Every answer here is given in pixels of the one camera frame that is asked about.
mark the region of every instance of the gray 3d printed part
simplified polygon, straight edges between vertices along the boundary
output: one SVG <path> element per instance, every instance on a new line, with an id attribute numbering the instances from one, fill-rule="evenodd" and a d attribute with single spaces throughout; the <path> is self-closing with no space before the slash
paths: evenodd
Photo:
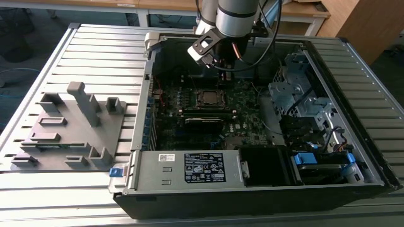
<path id="1" fill-rule="evenodd" d="M 67 155 L 64 162 L 71 168 L 80 168 L 88 165 L 88 161 L 83 155 Z"/>
<path id="2" fill-rule="evenodd" d="M 66 125 L 68 122 L 66 120 L 64 117 L 44 117 L 39 120 L 39 124 L 43 126 L 63 126 Z"/>
<path id="3" fill-rule="evenodd" d="M 31 159 L 24 161 L 31 165 L 22 164 L 18 157 L 15 170 L 108 171 L 112 167 L 127 103 L 118 98 L 108 99 L 111 104 L 98 102 L 91 94 L 84 97 L 99 119 L 96 127 L 76 101 L 63 101 L 58 94 L 44 94 L 42 106 L 46 111 L 39 115 L 31 137 L 20 146 L 36 162 Z"/>
<path id="4" fill-rule="evenodd" d="M 90 158 L 90 160 L 92 160 L 92 162 L 96 166 L 110 166 L 111 162 L 112 162 L 112 156 L 111 156 L 107 148 L 103 148 L 102 154 L 99 154 L 96 148 L 92 147 L 88 158 Z"/>
<path id="5" fill-rule="evenodd" d="M 28 154 L 19 154 L 12 158 L 12 163 L 19 167 L 34 167 L 38 160 Z"/>
<path id="6" fill-rule="evenodd" d="M 122 108 L 119 98 L 110 97 L 106 103 L 107 111 L 110 114 L 123 114 L 124 109 Z"/>
<path id="7" fill-rule="evenodd" d="M 90 99 L 95 99 L 94 96 L 88 98 L 86 92 L 84 92 L 86 85 L 83 82 L 75 82 L 72 81 L 68 86 L 68 93 L 75 96 L 75 99 L 78 101 L 78 106 L 80 108 L 82 113 L 84 114 L 88 123 L 92 127 L 96 127 L 100 123 L 100 119 L 96 115 L 96 109 L 92 105 L 92 102 Z"/>
<path id="8" fill-rule="evenodd" d="M 56 106 L 63 104 L 63 100 L 58 93 L 46 93 L 38 104 L 42 105 L 47 113 L 59 112 Z"/>

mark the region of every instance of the white label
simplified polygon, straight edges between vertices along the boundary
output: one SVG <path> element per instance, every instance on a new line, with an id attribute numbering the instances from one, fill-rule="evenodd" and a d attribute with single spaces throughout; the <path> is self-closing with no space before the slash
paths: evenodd
<path id="1" fill-rule="evenodd" d="M 135 7 L 135 5 L 134 4 L 118 4 L 118 6 L 124 6 L 124 7 Z"/>
<path id="2" fill-rule="evenodd" d="M 160 154 L 159 155 L 159 162 L 174 162 L 176 160 L 175 154 Z"/>

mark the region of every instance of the motherboard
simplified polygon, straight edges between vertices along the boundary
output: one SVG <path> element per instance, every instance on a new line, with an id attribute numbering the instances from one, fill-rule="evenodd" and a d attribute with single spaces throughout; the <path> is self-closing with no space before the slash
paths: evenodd
<path id="1" fill-rule="evenodd" d="M 268 144 L 252 81 L 155 77 L 159 150 L 232 150 Z"/>

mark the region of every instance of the silver robot arm segment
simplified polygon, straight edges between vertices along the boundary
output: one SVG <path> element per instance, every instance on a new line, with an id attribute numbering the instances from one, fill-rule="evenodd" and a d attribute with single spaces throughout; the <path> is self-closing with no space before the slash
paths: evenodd
<path id="1" fill-rule="evenodd" d="M 268 35 L 266 26 L 255 24 L 259 2 L 260 0 L 203 2 L 202 21 L 196 29 L 196 34 L 202 37 L 188 49 L 188 54 L 199 64 L 210 68 L 220 62 L 223 67 L 234 68 L 238 57 L 232 44 L 238 44 L 243 55 L 248 39 L 263 34 Z"/>

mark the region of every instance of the floor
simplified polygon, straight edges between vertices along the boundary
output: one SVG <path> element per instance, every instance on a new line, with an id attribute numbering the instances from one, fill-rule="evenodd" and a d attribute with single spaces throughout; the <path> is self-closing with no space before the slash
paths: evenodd
<path id="1" fill-rule="evenodd" d="M 58 10 L 58 17 L 51 19 L 44 9 L 32 9 L 31 11 L 32 14 L 30 18 L 36 29 L 26 35 L 26 40 L 34 49 L 34 57 L 24 62 L 10 63 L 0 56 L 0 72 L 6 69 L 15 68 L 42 70 L 71 22 L 118 26 L 127 26 L 130 22 L 139 26 L 136 14 Z M 195 17 L 151 15 L 151 26 L 192 28 L 195 26 Z M 0 95 L 23 96 L 36 76 L 38 73 L 34 71 L 11 71 L 2 73 L 0 80 L 6 82 L 6 86 L 0 88 Z M 22 100 L 23 98 L 6 98 L 0 96 L 0 132 Z"/>
<path id="2" fill-rule="evenodd" d="M 46 10 L 32 10 L 30 17 L 36 29 L 26 35 L 26 39 L 35 51 L 35 55 L 30 60 L 20 63 L 8 63 L 0 57 L 0 71 L 3 68 L 34 68 L 40 70 L 71 22 L 127 26 L 130 21 L 130 23 L 139 25 L 136 15 L 124 13 L 59 10 L 56 15 L 58 18 L 51 19 Z M 192 28 L 195 26 L 195 17 L 151 15 L 151 25 L 155 27 Z M 404 105 L 404 89 L 402 85 L 404 84 L 404 55 L 398 55 L 392 58 L 390 53 L 383 53 L 371 67 L 398 101 Z M 0 95 L 23 96 L 36 79 L 36 75 L 38 73 L 34 71 L 11 71 L 0 74 L 0 79 L 6 81 L 6 86 L 0 88 Z M 0 131 L 6 127 L 22 99 L 0 96 Z"/>

